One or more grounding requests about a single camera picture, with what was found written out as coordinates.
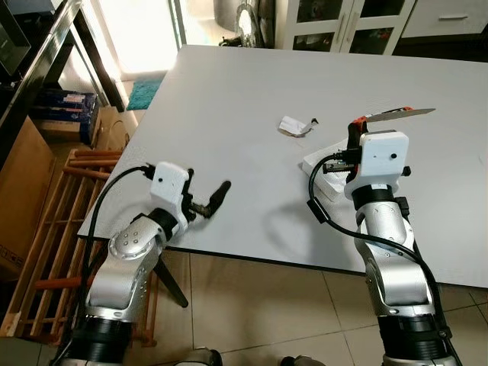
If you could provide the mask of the metal floor fan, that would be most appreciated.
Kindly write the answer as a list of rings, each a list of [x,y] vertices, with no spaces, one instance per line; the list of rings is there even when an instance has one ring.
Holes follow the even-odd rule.
[[[275,0],[213,0],[213,11],[217,24],[234,32],[220,46],[273,49]]]

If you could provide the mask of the white table with black legs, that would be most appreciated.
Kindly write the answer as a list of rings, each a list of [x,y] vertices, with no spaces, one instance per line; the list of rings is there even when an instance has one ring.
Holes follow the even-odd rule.
[[[236,47],[186,46],[116,169],[172,162],[194,171],[206,202],[231,181],[213,219],[191,224],[174,249],[362,272],[352,238],[317,223],[307,206],[304,156],[341,142],[360,116],[411,107],[424,115],[374,130],[409,137],[397,194],[410,206],[419,250],[437,281],[488,286],[488,65]],[[318,125],[278,131],[283,116]]]

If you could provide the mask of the teal floor mat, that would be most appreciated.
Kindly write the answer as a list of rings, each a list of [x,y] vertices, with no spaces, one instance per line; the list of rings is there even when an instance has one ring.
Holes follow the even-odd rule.
[[[161,84],[161,79],[139,79],[133,81],[127,111],[146,111]]]

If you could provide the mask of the red and silver snack wrapper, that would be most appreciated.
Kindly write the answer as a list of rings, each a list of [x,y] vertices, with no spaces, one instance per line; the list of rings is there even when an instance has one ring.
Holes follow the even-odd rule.
[[[355,124],[363,125],[370,122],[379,122],[384,120],[394,120],[394,119],[400,119],[404,117],[423,115],[425,113],[430,113],[433,111],[435,111],[435,108],[415,109],[411,107],[404,107],[404,108],[390,109],[390,111],[385,111],[380,113],[372,113],[366,116],[359,117],[353,122],[355,122]]]

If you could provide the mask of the wooden slatted rack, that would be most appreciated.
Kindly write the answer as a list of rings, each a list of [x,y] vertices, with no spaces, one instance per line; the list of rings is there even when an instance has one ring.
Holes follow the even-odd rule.
[[[0,337],[60,343],[75,307],[86,250],[78,231],[121,156],[119,150],[74,149],[53,171],[53,188],[0,322]]]

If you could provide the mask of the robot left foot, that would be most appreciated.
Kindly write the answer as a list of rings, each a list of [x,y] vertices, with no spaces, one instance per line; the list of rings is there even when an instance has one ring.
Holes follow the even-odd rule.
[[[223,366],[223,360],[215,349],[196,348],[173,366]]]

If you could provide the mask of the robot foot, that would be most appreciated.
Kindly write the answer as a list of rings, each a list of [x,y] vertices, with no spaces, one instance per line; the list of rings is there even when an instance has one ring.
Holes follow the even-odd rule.
[[[326,366],[321,361],[306,355],[286,356],[280,360],[279,366]]]
[[[223,360],[215,349],[196,348],[173,366],[223,366]]]

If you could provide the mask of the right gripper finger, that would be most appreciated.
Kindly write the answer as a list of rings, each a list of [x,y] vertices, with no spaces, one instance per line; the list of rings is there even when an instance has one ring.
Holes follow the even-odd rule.
[[[368,117],[359,117],[348,125],[348,150],[361,149],[361,138],[368,133]]]

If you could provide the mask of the glossy black desk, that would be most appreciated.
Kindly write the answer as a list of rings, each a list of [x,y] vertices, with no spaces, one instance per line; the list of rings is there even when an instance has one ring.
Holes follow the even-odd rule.
[[[35,98],[55,87],[69,57],[77,53],[101,107],[126,105],[108,72],[109,59],[98,48],[90,0],[53,0],[38,11],[15,14],[14,0],[0,0],[0,147],[20,132]]]

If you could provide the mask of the stack of blue boxes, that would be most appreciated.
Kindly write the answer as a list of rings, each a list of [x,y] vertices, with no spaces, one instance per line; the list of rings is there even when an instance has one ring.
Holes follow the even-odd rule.
[[[45,88],[39,91],[28,115],[51,142],[93,144],[100,101],[95,93]]]

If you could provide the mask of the crumpled white paper scrap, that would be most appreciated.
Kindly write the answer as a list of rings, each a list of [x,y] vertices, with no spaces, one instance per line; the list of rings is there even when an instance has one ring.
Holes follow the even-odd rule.
[[[303,121],[290,116],[283,116],[278,125],[278,131],[286,136],[304,137],[318,124],[316,118]]]

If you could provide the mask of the white glass door cabinet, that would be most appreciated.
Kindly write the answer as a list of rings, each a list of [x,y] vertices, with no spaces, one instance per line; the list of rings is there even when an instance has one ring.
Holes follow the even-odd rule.
[[[416,0],[276,0],[273,48],[390,55]]]

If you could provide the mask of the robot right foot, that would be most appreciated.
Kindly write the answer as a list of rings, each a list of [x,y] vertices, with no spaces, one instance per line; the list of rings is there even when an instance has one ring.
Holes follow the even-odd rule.
[[[306,355],[286,356],[280,360],[279,366],[326,366],[321,361]]]

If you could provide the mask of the brown cardboard sheet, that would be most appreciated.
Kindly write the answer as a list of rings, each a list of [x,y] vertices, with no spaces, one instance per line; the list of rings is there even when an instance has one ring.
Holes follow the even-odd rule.
[[[118,112],[113,107],[101,108],[98,112],[98,128],[95,129],[91,149],[125,150],[132,136],[135,135],[137,125],[142,121],[144,113],[146,113],[144,109]]]

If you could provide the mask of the white drawer cabinet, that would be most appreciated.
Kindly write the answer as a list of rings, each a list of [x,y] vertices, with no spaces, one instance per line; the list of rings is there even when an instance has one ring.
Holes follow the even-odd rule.
[[[488,0],[416,0],[401,37],[480,34],[488,22]]]

